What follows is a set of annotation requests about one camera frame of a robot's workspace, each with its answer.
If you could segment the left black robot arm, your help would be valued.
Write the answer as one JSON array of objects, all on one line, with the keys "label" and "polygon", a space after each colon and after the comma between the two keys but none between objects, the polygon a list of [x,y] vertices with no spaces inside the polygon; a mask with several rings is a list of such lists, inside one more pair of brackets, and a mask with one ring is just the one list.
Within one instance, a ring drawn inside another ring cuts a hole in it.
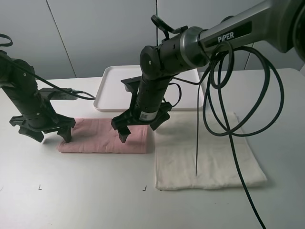
[{"label": "left black robot arm", "polygon": [[54,88],[39,90],[33,74],[33,66],[0,51],[0,87],[21,113],[12,117],[10,124],[20,127],[19,134],[38,142],[51,132],[57,132],[65,142],[70,142],[75,119],[56,113],[50,103],[51,99],[65,99],[64,93]]}]

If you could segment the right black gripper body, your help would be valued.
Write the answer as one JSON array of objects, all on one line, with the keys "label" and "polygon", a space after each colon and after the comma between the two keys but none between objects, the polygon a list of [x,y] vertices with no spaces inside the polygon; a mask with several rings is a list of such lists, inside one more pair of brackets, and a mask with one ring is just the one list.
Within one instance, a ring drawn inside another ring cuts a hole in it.
[{"label": "right black gripper body", "polygon": [[159,113],[171,110],[169,102],[162,102],[171,77],[157,80],[141,77],[138,93],[132,94],[129,109],[112,119],[114,130],[119,126],[150,125]]}]

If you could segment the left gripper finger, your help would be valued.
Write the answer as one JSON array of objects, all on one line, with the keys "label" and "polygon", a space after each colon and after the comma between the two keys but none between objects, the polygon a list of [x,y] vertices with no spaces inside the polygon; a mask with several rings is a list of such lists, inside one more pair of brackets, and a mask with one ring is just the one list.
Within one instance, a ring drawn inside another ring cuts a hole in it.
[{"label": "left gripper finger", "polygon": [[65,143],[69,143],[72,139],[71,128],[68,126],[60,127],[57,132],[57,135],[61,136]]},{"label": "left gripper finger", "polygon": [[40,143],[44,139],[44,135],[43,135],[42,132],[35,132],[35,131],[32,131],[32,130],[26,129],[24,127],[20,127],[19,134],[30,137],[30,138],[32,138],[35,141],[40,142]]}]

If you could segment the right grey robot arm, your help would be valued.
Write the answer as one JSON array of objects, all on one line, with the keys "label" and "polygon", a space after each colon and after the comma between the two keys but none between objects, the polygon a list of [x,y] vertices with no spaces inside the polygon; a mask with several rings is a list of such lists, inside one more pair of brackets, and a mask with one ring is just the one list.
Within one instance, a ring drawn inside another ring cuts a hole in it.
[{"label": "right grey robot arm", "polygon": [[158,16],[151,17],[165,39],[146,46],[140,54],[140,77],[123,80],[132,93],[130,107],[111,125],[125,142],[131,125],[157,129],[169,119],[172,106],[163,98],[178,74],[211,64],[218,54],[233,54],[251,43],[266,41],[279,52],[295,49],[305,57],[305,3],[302,0],[266,0],[220,24],[204,30],[183,26],[173,29]]}]

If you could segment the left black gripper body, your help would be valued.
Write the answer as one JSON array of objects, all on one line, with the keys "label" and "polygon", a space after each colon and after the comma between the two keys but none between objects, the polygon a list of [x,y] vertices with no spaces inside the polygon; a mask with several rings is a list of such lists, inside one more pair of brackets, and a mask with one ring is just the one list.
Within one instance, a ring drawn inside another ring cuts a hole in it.
[{"label": "left black gripper body", "polygon": [[10,119],[12,126],[20,126],[35,132],[52,132],[60,127],[75,126],[75,119],[56,113],[51,100],[43,97],[39,90],[26,94],[19,90],[10,90],[9,99],[20,112],[20,116]]}]

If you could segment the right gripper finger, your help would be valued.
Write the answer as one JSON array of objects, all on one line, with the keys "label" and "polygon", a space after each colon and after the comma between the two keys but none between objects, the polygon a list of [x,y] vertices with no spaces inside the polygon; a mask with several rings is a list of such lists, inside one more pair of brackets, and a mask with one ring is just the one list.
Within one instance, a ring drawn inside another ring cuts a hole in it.
[{"label": "right gripper finger", "polygon": [[117,128],[119,139],[122,143],[125,143],[127,140],[127,137],[131,134],[128,126],[119,126]]},{"label": "right gripper finger", "polygon": [[157,117],[150,123],[150,127],[153,131],[155,131],[162,123],[167,121],[170,118],[170,115],[165,113],[159,113]]}]

